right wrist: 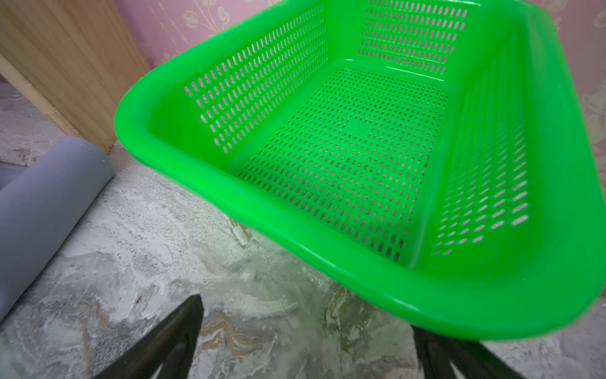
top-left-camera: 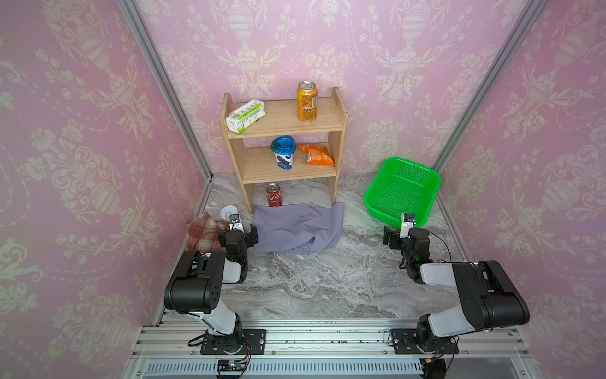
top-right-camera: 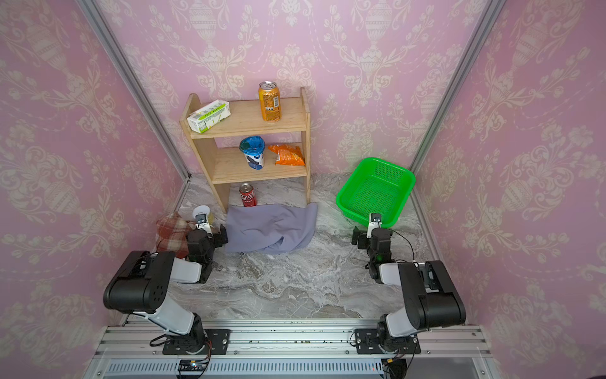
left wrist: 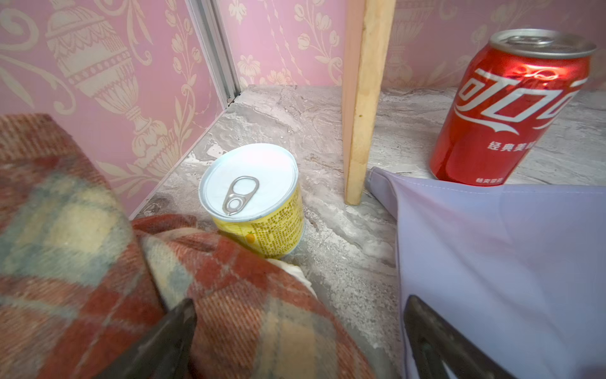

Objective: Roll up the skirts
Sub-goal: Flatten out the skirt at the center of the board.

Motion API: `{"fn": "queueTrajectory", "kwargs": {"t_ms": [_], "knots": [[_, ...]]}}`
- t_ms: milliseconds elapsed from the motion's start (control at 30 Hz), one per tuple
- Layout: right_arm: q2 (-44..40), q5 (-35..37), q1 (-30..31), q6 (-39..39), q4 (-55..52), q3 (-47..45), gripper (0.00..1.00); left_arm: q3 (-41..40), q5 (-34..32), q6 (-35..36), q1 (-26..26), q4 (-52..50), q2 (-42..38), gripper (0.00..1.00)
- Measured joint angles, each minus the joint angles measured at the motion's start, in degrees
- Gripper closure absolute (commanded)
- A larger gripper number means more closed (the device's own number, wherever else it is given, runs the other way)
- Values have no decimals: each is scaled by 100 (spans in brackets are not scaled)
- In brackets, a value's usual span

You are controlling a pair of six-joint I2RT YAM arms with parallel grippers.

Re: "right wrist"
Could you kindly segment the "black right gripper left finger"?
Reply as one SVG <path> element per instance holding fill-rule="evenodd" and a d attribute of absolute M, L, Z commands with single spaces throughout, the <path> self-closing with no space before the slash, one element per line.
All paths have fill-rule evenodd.
<path fill-rule="evenodd" d="M 98 378 L 187 378 L 204 316 L 192 295 L 139 340 Z"/>

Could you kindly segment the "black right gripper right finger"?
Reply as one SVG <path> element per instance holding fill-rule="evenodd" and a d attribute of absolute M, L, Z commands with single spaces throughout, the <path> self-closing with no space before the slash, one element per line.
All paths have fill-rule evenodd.
<path fill-rule="evenodd" d="M 522 375 L 476 341 L 457 340 L 411 326 L 425 378 L 452 378 L 455 366 L 465 378 L 517 378 Z"/>

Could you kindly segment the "lavender skirt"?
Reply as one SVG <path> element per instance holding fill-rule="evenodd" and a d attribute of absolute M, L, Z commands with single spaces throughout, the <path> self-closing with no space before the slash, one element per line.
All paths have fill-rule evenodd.
<path fill-rule="evenodd" d="M 62 137 L 29 167 L 3 164 L 1 181 L 1 315 L 58 252 L 101 190 L 115 176 L 107 153 Z"/>

